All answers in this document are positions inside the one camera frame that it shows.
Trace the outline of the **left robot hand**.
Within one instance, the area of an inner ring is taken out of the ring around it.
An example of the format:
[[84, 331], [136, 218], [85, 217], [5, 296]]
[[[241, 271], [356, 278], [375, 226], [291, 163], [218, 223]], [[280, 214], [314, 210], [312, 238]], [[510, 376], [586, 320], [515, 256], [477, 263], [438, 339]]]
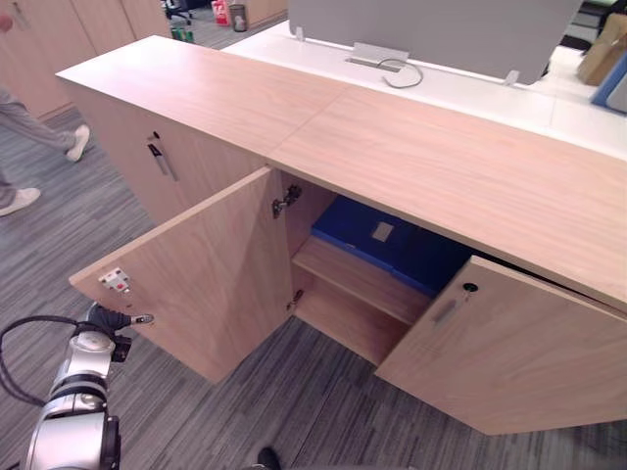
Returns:
[[117, 331], [136, 324], [149, 324], [154, 321], [151, 314], [128, 315], [94, 303], [87, 311], [86, 320], [114, 335]]

